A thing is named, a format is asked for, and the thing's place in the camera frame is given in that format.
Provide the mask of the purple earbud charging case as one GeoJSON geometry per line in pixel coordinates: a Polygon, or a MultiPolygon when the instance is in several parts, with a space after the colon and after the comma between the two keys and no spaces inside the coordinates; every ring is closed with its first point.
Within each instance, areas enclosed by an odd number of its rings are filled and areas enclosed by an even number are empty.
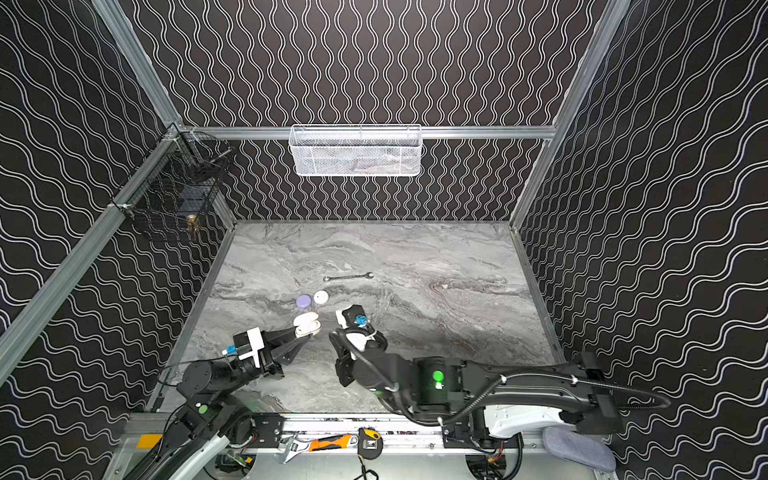
{"type": "Polygon", "coordinates": [[[296,298],[295,304],[298,309],[309,309],[313,304],[313,297],[307,294],[302,294],[296,298]]]}

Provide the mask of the white earbud charging case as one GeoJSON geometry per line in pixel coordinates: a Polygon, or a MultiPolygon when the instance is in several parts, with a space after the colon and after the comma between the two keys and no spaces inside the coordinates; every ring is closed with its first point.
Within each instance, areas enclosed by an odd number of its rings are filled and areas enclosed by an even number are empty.
{"type": "Polygon", "coordinates": [[[314,302],[317,303],[317,304],[320,304],[320,305],[327,303],[329,301],[329,298],[330,298],[330,296],[329,296],[328,292],[325,291],[325,290],[317,291],[313,295],[314,302]]]}

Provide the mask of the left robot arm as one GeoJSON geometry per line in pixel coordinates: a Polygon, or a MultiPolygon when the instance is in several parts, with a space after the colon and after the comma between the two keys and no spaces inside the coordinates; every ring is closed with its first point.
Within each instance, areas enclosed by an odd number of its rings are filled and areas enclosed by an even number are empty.
{"type": "Polygon", "coordinates": [[[192,479],[220,452],[258,436],[253,412],[234,393],[262,377],[284,376],[320,330],[317,321],[277,331],[252,328],[233,337],[221,356],[188,363],[175,389],[184,398],[162,435],[127,479],[192,479]]]}

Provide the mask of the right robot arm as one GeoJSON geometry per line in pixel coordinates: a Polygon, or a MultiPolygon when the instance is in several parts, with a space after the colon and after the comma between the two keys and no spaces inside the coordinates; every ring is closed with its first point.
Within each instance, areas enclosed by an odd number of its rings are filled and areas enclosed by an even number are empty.
{"type": "Polygon", "coordinates": [[[387,411],[480,447],[559,425],[610,435],[623,429],[624,413],[671,404],[663,394],[608,382],[588,352],[573,363],[500,366],[440,356],[408,360],[360,328],[338,328],[330,340],[342,385],[356,383],[387,411]]]}

